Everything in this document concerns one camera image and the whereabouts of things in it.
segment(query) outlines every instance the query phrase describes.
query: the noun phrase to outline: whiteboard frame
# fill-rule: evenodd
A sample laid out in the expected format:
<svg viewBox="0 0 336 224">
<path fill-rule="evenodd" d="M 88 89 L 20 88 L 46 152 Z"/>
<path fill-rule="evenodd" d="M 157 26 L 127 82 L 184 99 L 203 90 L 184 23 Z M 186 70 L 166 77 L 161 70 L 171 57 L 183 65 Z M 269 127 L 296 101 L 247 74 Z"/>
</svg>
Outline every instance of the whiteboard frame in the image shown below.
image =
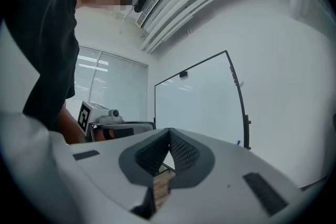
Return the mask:
<svg viewBox="0 0 336 224">
<path fill-rule="evenodd" d="M 203 61 L 201 61 L 201 62 L 199 62 L 199 63 L 197 63 L 197 64 L 195 64 L 195 65 L 193 65 L 193 66 L 191 66 L 191 67 L 188 67 L 187 69 L 184 69 L 184 70 L 180 71 L 179 73 L 177 73 L 177 74 L 175 74 L 175 75 L 173 75 L 173 76 L 171 76 L 171 77 L 169 77 L 169 78 L 167 78 L 167 79 L 161 81 L 160 83 L 158 83 L 158 84 L 156 84 L 156 85 L 154 86 L 154 124 L 156 124 L 156 86 L 158 86 L 158 85 L 160 85 L 161 83 L 167 81 L 168 79 L 173 78 L 174 76 L 179 75 L 179 74 L 180 74 L 181 72 L 183 72 L 183 71 L 188 71 L 188 70 L 192 69 L 193 67 L 196 67 L 196 66 L 198 66 L 198 65 L 200 65 L 200 64 L 202 64 L 202 63 L 204 63 L 204 62 L 206 62 L 206 61 L 209 61 L 209 60 L 211 60 L 211 59 L 213 59 L 213 58 L 215 58 L 215 57 L 217 57 L 217 56 L 219 56 L 219 55 L 222 55 L 222 54 L 225 54 L 226 57 L 227 57 L 227 59 L 228 59 L 228 61 L 229 61 L 229 64 L 230 64 L 230 70 L 231 70 L 231 74 L 232 74 L 232 77 L 233 77 L 233 81 L 234 81 L 234 84 L 235 84 L 235 86 L 237 87 L 237 90 L 238 90 L 238 95 L 239 95 L 239 100 L 240 100 L 240 106 L 241 106 L 241 108 L 242 108 L 242 117 L 243 117 L 243 127 L 244 127 L 244 147 L 250 150 L 250 149 L 251 149 L 251 148 L 249 147 L 249 124 L 250 124 L 250 121 L 249 121 L 249 119 L 248 119 L 248 115 L 245 114 L 245 108 L 244 108 L 243 96 L 242 96 L 242 93 L 241 93 L 242 91 L 240 90 L 238 77 L 237 77 L 235 68 L 234 68 L 234 66 L 233 66 L 233 64 L 232 64 L 232 61 L 231 61 L 231 59 L 230 59 L 230 56 L 229 56 L 229 53 L 227 52 L 227 50 L 224 50 L 224 51 L 222 51 L 222 52 L 220 52 L 220 53 L 218 53 L 218 54 L 215 54 L 215 55 L 213 55 L 213 56 L 211 56 L 211 57 L 209 57 L 209 58 L 207 58 L 207 59 L 205 59 L 205 60 L 203 60 Z"/>
</svg>

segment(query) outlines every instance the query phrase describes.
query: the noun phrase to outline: whiteboard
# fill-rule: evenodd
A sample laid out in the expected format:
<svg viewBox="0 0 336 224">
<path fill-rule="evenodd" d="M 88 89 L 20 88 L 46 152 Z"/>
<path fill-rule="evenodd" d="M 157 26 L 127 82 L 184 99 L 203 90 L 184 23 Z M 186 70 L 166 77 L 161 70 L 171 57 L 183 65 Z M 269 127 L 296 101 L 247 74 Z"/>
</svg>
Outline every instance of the whiteboard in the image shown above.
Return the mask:
<svg viewBox="0 0 336 224">
<path fill-rule="evenodd" d="M 244 146 L 244 120 L 227 52 L 155 86 L 156 127 L 178 128 Z M 164 164 L 174 168 L 168 153 Z"/>
</svg>

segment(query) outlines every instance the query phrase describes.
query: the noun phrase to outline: black t-shirt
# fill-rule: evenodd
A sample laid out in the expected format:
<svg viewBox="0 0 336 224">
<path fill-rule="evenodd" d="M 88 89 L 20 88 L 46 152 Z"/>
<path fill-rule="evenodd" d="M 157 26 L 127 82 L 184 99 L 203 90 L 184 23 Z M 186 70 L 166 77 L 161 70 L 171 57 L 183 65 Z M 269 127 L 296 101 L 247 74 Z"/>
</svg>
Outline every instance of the black t-shirt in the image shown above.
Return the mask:
<svg viewBox="0 0 336 224">
<path fill-rule="evenodd" d="M 13 39 L 40 73 L 23 112 L 50 130 L 56 130 L 64 101 L 75 95 L 76 2 L 14 0 L 4 18 Z"/>
</svg>

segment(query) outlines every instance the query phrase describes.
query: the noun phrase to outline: window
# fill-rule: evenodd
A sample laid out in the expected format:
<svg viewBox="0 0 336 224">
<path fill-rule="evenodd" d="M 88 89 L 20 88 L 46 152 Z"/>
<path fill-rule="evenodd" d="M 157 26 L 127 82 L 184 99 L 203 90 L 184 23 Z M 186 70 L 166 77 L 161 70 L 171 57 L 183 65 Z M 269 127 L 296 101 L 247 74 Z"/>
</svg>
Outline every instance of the window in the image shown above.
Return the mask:
<svg viewBox="0 0 336 224">
<path fill-rule="evenodd" d="M 76 95 L 67 100 L 67 109 L 77 119 L 82 101 L 89 101 L 118 109 L 124 120 L 145 121 L 147 79 L 145 65 L 80 47 L 75 70 Z"/>
</svg>

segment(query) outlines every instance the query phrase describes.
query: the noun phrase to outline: air conditioner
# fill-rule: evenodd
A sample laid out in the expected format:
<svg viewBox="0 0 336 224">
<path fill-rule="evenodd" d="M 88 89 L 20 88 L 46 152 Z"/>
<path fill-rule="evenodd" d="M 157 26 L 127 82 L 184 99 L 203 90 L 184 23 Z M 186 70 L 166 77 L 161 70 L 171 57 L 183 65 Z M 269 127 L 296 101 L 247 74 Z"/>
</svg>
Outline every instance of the air conditioner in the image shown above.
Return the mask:
<svg viewBox="0 0 336 224">
<path fill-rule="evenodd" d="M 146 30 L 169 1 L 170 0 L 151 0 L 150 4 L 140 13 L 135 24 L 139 28 Z"/>
</svg>

